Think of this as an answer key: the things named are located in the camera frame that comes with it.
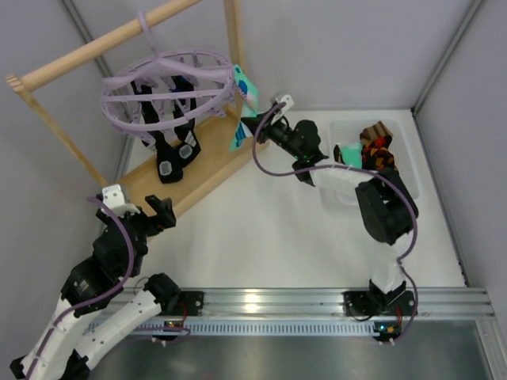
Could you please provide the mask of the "brown striped sock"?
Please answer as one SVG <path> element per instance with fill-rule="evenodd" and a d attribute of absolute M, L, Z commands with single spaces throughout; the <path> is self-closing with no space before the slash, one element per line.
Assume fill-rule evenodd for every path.
<path fill-rule="evenodd" d="M 387 139 L 393 138 L 391 131 L 380 120 L 377 123 L 369 127 L 366 127 L 360 133 L 360 141 L 363 145 L 367 145 L 368 143 L 375 141 L 379 138 L 387 138 Z"/>

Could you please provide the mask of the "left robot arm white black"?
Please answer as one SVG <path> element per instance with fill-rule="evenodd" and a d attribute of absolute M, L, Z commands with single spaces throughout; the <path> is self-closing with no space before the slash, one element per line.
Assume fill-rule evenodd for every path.
<path fill-rule="evenodd" d="M 142 323 L 177 305 L 180 287 L 167 274 L 154 274 L 125 306 L 88 330 L 126 281 L 140 273 L 148 239 L 176 225 L 170 198 L 150 195 L 145 200 L 154 210 L 152 216 L 114 187 L 91 198 L 105 229 L 93 242 L 91 256 L 72 268 L 41 338 L 30 353 L 11 362 L 15 378 L 87 379 Z"/>

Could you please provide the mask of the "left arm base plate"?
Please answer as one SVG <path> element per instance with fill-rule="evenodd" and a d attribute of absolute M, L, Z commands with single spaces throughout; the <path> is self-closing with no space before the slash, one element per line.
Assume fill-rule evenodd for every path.
<path fill-rule="evenodd" d="M 173 316 L 199 317 L 204 308 L 203 291 L 182 291 L 172 311 Z"/>

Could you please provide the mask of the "purple round clip hanger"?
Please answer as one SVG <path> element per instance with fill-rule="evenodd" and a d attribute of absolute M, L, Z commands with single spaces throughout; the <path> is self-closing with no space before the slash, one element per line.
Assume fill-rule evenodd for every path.
<path fill-rule="evenodd" d="M 143 12 L 138 19 L 151 54 L 103 80 L 101 110 L 115 130 L 153 149 L 157 132 L 172 143 L 177 127 L 224 116 L 234 101 L 234 66 L 215 51 L 161 51 Z"/>

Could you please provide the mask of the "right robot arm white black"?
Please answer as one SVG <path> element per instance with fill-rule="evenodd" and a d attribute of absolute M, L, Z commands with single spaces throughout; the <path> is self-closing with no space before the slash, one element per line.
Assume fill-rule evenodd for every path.
<path fill-rule="evenodd" d="M 417 239 L 418 209 L 389 157 L 374 166 L 356 168 L 329 159 L 320 149 L 315 122 L 300 120 L 291 127 L 280 113 L 270 110 L 258 116 L 242 117 L 241 124 L 254 142 L 273 142 L 294 158 L 292 171 L 300 182 L 335 192 L 349 192 L 356 198 L 368 235 L 376 242 L 395 247 L 409 242 L 411 252 Z M 414 316 L 418 293 L 402 261 L 408 253 L 379 255 L 374 274 L 365 291 L 346 291 L 345 312 L 358 321 L 380 315 Z"/>

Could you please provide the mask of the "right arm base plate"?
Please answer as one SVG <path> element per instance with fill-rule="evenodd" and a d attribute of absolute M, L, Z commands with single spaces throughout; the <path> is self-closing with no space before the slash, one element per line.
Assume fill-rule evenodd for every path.
<path fill-rule="evenodd" d="M 348 317 L 396 317 L 398 311 L 403 317 L 409 317 L 415 307 L 412 291 L 390 292 L 388 294 L 373 291 L 346 291 L 344 294 L 345 314 Z"/>

